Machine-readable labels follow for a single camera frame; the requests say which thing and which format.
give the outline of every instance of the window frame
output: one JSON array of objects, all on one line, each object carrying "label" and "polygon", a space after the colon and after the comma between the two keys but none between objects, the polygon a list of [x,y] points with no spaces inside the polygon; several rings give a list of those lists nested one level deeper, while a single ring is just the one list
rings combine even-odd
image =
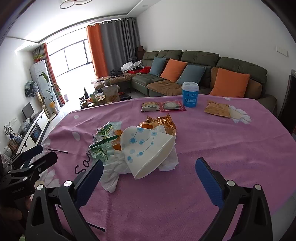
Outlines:
[{"label": "window frame", "polygon": [[[53,55],[53,54],[55,54],[55,53],[57,53],[57,52],[59,52],[59,51],[61,51],[61,50],[64,51],[64,55],[65,55],[65,59],[66,59],[66,63],[67,63],[67,68],[68,68],[68,71],[66,71],[65,73],[68,73],[68,72],[70,72],[71,70],[74,70],[74,69],[77,69],[77,68],[79,68],[79,67],[81,67],[81,66],[84,66],[84,65],[87,65],[87,64],[92,63],[92,61],[89,62],[89,59],[88,59],[88,57],[87,57],[86,48],[85,48],[85,40],[88,40],[88,39],[80,40],[80,41],[78,41],[78,42],[76,42],[76,43],[70,44],[70,45],[68,45],[68,46],[66,46],[66,47],[64,47],[64,48],[62,48],[62,49],[60,49],[60,50],[58,50],[58,51],[55,51],[54,53],[51,54],[51,55]],[[65,53],[65,49],[68,48],[68,47],[70,47],[70,46],[72,46],[72,45],[74,45],[74,44],[78,44],[78,43],[80,43],[80,42],[83,42],[84,53],[85,53],[85,57],[86,57],[86,61],[87,61],[87,63],[86,63],[86,64],[82,64],[82,65],[80,65],[80,66],[78,66],[78,67],[75,67],[75,68],[73,68],[73,69],[69,69],[68,62],[67,62],[67,56],[66,56],[66,53]]]}]

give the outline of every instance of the tv stand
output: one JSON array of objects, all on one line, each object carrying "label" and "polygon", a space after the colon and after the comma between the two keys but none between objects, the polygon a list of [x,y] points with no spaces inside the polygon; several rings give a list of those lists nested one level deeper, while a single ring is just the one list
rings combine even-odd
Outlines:
[{"label": "tv stand", "polygon": [[[32,131],[32,129],[34,128],[34,126],[38,124],[40,129],[41,129],[41,133],[39,138],[37,139],[36,143],[33,141],[33,139],[30,136],[30,132]],[[47,118],[46,113],[44,112],[44,110],[38,112],[36,115],[33,116],[33,118],[30,118],[30,125],[27,128],[27,130],[25,131],[25,133],[23,133],[22,135],[22,141],[20,142],[20,144],[18,145],[17,150],[15,150],[15,154],[19,153],[19,152],[23,152],[26,150],[31,149],[32,147],[38,145],[41,143],[43,136],[47,130],[49,126],[49,120]]]}]

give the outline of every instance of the wall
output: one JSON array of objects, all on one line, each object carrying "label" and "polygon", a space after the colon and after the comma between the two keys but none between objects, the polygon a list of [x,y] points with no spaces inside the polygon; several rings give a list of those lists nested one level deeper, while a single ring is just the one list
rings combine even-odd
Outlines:
[{"label": "wall", "polygon": [[10,38],[5,38],[0,46],[0,152],[3,152],[9,140],[3,126],[16,118],[12,129],[17,132],[25,120],[22,108],[28,102],[35,113],[42,109],[36,97],[25,97],[25,84],[32,80],[29,69],[33,65],[33,57],[31,52],[15,52],[19,46],[19,40]]},{"label": "wall", "polygon": [[[264,67],[266,92],[284,101],[288,76],[296,69],[296,43],[259,0],[162,0],[137,17],[146,51],[182,49],[219,53]],[[289,57],[276,52],[276,45]]]}]

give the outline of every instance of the pink tablecloth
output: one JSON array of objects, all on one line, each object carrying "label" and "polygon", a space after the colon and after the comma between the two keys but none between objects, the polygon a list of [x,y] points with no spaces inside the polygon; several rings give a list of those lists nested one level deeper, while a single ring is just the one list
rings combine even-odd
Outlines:
[{"label": "pink tablecloth", "polygon": [[[141,104],[167,100],[181,100],[181,96],[133,99],[68,114],[46,140],[50,148],[68,151],[57,153],[58,162],[51,168],[55,177],[49,175],[47,183],[74,180],[75,167],[79,166],[76,172],[85,168],[84,160],[88,166],[86,150],[97,128],[108,121],[123,121],[124,130],[137,126],[147,115],[164,116],[167,112],[141,113]],[[235,123],[207,114],[207,100],[230,104],[250,119],[245,116]],[[106,233],[95,231],[100,240],[198,240],[218,211],[195,173],[199,157],[238,185],[262,185],[271,214],[296,189],[295,141],[256,100],[199,95],[197,107],[186,109],[170,111],[177,126],[179,164],[175,170],[156,169],[139,180],[132,174],[121,175],[112,194],[98,184],[88,204],[81,208],[88,222],[106,229]]]}]

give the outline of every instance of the orange curtain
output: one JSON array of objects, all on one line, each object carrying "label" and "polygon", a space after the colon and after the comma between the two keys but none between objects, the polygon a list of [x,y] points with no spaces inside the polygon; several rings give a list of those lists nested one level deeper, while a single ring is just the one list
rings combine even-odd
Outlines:
[{"label": "orange curtain", "polygon": [[96,77],[97,79],[100,76],[106,77],[108,76],[108,71],[103,49],[101,27],[99,24],[89,25],[86,27],[86,32]]}]

